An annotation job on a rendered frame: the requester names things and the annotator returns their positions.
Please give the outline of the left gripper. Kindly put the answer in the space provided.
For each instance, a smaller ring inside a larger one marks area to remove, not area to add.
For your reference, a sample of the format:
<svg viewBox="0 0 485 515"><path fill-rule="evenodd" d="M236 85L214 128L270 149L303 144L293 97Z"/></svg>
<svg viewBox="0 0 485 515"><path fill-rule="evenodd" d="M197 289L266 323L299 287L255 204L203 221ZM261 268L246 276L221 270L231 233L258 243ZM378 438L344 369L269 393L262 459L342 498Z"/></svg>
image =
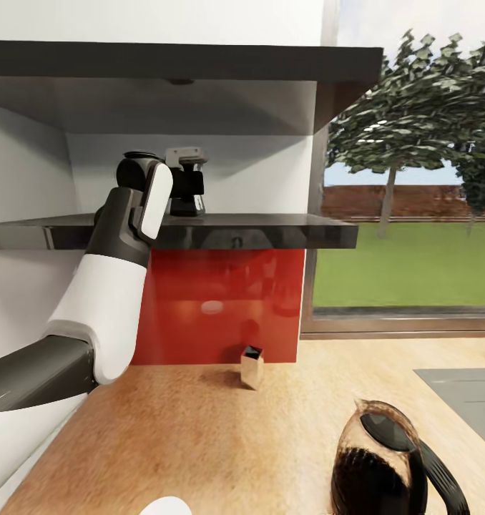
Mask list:
<svg viewBox="0 0 485 515"><path fill-rule="evenodd" d="M174 169L180 177L180 190L172 197L181 198L186 195L203 195L204 185L202 171L189 171L183 172L182 170Z"/></svg>

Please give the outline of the electric kettle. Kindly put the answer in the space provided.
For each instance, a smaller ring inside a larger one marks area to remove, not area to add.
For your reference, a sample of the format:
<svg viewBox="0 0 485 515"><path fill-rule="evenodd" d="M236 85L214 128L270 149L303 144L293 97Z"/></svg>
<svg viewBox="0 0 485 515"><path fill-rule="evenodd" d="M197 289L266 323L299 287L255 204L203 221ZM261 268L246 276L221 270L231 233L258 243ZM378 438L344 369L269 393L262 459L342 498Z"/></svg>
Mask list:
<svg viewBox="0 0 485 515"><path fill-rule="evenodd" d="M447 515L469 515L458 482L405 414L383 401L353 401L331 476L338 515L425 515L428 480Z"/></svg>

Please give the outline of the bottle of coffee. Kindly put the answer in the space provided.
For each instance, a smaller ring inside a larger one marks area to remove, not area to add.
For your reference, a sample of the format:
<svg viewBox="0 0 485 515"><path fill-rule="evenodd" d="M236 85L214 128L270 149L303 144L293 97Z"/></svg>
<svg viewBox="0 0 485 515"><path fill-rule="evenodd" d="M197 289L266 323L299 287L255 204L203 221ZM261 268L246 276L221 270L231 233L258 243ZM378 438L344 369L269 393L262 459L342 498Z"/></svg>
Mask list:
<svg viewBox="0 0 485 515"><path fill-rule="evenodd" d="M184 171L202 171L203 163L183 165ZM197 217L205 214L202 195L186 195L174 198L170 205L170 215L175 217Z"/></svg>

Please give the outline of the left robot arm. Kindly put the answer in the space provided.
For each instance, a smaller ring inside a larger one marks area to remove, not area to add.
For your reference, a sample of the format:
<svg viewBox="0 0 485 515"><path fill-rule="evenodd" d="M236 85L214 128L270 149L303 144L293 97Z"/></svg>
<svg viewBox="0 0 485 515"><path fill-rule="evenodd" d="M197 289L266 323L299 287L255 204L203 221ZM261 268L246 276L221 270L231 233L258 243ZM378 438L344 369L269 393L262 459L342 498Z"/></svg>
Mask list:
<svg viewBox="0 0 485 515"><path fill-rule="evenodd" d="M166 158L128 150L118 187L94 216L94 232L69 289L39 340L0 358L0 488L99 385L130 366L145 275L169 199L203 195L200 147Z"/></svg>

